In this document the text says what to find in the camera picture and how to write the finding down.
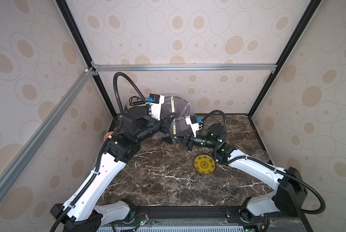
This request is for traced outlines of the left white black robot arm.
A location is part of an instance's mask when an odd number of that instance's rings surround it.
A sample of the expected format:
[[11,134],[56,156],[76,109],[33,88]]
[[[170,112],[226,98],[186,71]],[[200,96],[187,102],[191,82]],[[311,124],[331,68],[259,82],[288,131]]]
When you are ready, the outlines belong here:
[[50,213],[56,219],[54,232],[60,224],[65,232],[95,232],[101,226],[131,215],[132,206],[125,201],[97,206],[96,203],[111,181],[141,149],[141,143],[158,132],[168,134],[175,114],[161,113],[161,106],[129,108],[121,116],[121,124],[108,136],[98,153],[95,167],[65,203],[56,204]]

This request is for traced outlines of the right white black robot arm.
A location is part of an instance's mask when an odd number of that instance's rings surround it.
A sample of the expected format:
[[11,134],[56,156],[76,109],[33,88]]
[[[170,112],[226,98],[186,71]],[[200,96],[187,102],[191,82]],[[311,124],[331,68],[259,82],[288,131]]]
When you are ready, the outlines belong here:
[[225,124],[213,124],[203,135],[199,132],[203,124],[202,118],[195,115],[179,118],[170,126],[170,136],[187,149],[193,146],[211,149],[213,164],[239,169],[272,189],[270,193],[245,200],[239,211],[243,221],[250,222],[255,216],[273,212],[282,212],[291,217],[301,213],[307,187],[298,170],[272,166],[229,145],[226,142]]

